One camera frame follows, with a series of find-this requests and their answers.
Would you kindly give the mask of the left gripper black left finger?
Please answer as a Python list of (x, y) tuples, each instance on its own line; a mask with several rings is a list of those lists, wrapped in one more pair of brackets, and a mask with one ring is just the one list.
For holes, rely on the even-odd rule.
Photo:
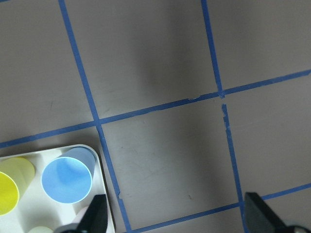
[(95, 195), (80, 223), (77, 233), (105, 233), (108, 226), (106, 195)]

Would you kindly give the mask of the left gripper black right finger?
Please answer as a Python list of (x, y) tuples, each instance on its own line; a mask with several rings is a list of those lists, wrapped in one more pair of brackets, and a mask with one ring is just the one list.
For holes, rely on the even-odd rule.
[(244, 195), (244, 218), (250, 233), (290, 233), (291, 228), (255, 192)]

